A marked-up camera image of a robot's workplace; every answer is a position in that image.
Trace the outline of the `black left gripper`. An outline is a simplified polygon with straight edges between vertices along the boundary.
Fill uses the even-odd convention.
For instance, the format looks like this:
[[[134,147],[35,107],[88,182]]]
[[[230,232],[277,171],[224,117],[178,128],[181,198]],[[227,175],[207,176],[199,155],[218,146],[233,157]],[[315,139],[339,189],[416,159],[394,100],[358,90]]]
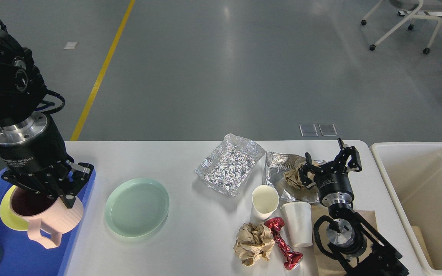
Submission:
[[[0,127],[0,159],[7,166],[0,178],[34,195],[60,197],[66,208],[73,208],[94,166],[66,161],[64,140],[50,115],[34,112],[19,126]]]

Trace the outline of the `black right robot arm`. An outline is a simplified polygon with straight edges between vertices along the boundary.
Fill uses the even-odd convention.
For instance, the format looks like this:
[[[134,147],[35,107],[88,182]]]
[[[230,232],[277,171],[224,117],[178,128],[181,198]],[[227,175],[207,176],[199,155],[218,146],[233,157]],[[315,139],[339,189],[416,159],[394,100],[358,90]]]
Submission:
[[[317,247],[336,260],[347,276],[407,276],[402,254],[353,210],[354,193],[348,173],[360,172],[361,159],[354,146],[337,140],[340,151],[333,161],[316,166],[309,153],[298,168],[303,186],[317,188],[319,202],[328,208],[313,225]]]

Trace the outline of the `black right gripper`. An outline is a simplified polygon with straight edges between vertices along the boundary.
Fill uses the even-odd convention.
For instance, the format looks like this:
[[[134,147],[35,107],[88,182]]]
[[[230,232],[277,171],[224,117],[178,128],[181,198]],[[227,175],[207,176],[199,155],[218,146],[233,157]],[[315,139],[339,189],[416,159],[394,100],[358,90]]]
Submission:
[[[337,139],[340,152],[333,161],[325,164],[325,172],[318,174],[321,164],[315,163],[309,152],[305,153],[305,162],[298,168],[298,175],[303,187],[307,190],[318,190],[319,202],[325,207],[335,203],[351,205],[354,201],[354,193],[351,188],[348,173],[350,171],[362,171],[361,159],[358,150],[354,146],[344,144],[341,138]]]

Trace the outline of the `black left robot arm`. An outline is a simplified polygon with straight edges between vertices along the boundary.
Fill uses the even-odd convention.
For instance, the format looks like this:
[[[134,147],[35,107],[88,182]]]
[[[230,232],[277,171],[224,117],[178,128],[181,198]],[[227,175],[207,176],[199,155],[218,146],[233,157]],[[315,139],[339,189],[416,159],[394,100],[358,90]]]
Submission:
[[[0,19],[0,159],[2,179],[34,196],[60,199],[73,208],[94,166],[75,163],[52,114],[65,99],[47,88],[32,51]]]

